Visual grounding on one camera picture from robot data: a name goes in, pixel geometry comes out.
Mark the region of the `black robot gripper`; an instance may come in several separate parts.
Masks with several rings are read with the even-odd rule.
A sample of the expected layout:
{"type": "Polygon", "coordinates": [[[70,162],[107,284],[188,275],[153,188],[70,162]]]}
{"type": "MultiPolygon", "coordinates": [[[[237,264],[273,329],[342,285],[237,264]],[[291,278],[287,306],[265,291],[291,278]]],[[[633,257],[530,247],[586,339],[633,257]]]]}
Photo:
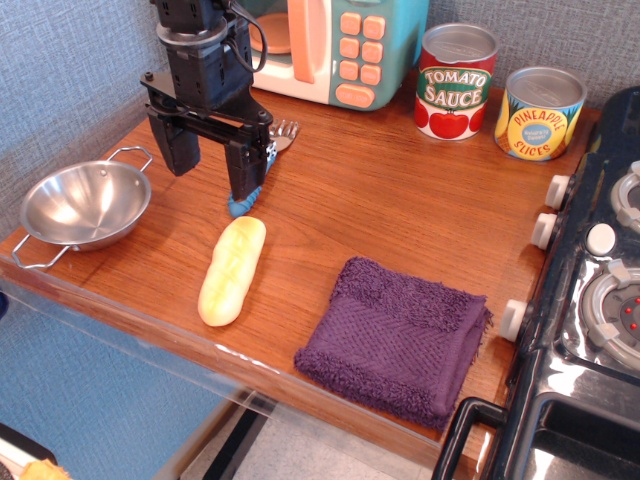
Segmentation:
{"type": "Polygon", "coordinates": [[[156,33],[166,49],[167,74],[148,72],[148,119],[167,168],[182,176],[201,159],[200,136],[225,146],[231,195],[242,201],[264,184],[272,116],[251,96],[255,66],[252,17],[162,17],[156,33]],[[234,140],[232,127],[250,144],[234,140]]]}

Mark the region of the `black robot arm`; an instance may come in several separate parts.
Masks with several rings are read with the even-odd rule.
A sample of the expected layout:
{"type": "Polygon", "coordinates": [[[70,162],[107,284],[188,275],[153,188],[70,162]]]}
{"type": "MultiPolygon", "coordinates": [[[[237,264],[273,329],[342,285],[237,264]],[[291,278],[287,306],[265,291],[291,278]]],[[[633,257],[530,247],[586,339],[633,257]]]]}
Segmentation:
{"type": "Polygon", "coordinates": [[[147,72],[147,115],[168,169],[182,176],[200,161],[199,141],[225,149],[231,196],[248,199],[265,180],[272,115],[252,96],[250,30],[257,20],[236,1],[158,1],[156,33],[169,70],[147,72]]]}

